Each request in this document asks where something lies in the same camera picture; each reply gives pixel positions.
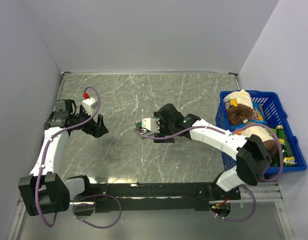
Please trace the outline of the grey-brown glasses case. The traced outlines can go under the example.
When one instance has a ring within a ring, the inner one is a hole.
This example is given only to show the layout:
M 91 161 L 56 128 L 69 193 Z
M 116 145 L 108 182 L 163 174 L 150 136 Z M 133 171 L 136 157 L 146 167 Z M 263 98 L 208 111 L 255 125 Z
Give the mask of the grey-brown glasses case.
M 135 127 L 142 136 L 154 137 L 154 134 L 155 134 L 154 132 L 147 131 L 146 129 L 141 127 L 141 120 L 135 121 Z

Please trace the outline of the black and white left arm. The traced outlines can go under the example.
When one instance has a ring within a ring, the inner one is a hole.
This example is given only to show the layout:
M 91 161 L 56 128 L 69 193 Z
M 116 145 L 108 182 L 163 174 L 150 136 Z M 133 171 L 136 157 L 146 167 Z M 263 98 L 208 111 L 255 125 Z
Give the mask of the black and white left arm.
M 44 124 L 44 142 L 38 160 L 29 176 L 20 178 L 18 184 L 30 216 L 64 212 L 74 197 L 87 201 L 92 196 L 87 176 L 63 181 L 58 170 L 72 131 L 81 130 L 95 138 L 109 132 L 98 110 L 99 101 L 94 97 L 85 98 L 80 106 L 70 99 L 56 101 L 55 110 Z

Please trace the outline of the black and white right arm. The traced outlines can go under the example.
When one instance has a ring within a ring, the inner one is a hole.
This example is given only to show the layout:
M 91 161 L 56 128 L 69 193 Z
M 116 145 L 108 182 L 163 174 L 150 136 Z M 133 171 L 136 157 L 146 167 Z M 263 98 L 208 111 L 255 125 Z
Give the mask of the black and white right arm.
M 230 190 L 239 185 L 256 186 L 270 166 L 271 159 L 261 138 L 255 134 L 243 136 L 218 128 L 199 116 L 183 116 L 168 103 L 153 113 L 158 130 L 154 142 L 174 142 L 183 136 L 212 146 L 230 156 L 236 162 L 229 170 L 215 179 L 212 193 L 217 199 L 225 198 Z

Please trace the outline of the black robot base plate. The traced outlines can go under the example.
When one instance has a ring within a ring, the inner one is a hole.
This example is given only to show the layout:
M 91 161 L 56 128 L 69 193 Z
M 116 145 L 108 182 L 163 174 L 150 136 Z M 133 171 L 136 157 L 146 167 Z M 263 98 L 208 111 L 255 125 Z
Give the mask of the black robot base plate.
M 240 200 L 239 188 L 225 192 L 211 182 L 95 183 L 72 202 L 91 204 L 96 213 L 194 209 L 209 211 L 209 204 Z

